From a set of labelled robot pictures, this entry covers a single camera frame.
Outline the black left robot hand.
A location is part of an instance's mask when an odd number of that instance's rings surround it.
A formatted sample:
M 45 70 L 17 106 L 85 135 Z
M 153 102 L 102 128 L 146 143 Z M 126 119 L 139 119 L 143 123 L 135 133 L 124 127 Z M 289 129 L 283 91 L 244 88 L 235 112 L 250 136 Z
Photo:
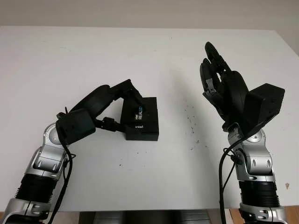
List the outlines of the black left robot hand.
M 71 111 L 85 109 L 89 112 L 97 128 L 124 133 L 126 130 L 125 126 L 117 123 L 114 119 L 107 117 L 103 120 L 96 119 L 113 101 L 116 101 L 119 98 L 132 100 L 137 107 L 145 107 L 141 94 L 133 86 L 131 80 L 127 79 L 113 87 L 110 87 L 107 84 L 101 85 L 77 103 Z

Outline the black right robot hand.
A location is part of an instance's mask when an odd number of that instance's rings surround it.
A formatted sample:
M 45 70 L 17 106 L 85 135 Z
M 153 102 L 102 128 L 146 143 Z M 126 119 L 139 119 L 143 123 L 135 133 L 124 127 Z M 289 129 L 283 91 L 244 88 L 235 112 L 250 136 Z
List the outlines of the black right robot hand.
M 248 88 L 241 74 L 231 70 L 211 42 L 205 44 L 207 57 L 200 64 L 200 79 L 204 97 L 224 120 L 222 129 L 228 132 L 235 123 L 242 122 Z

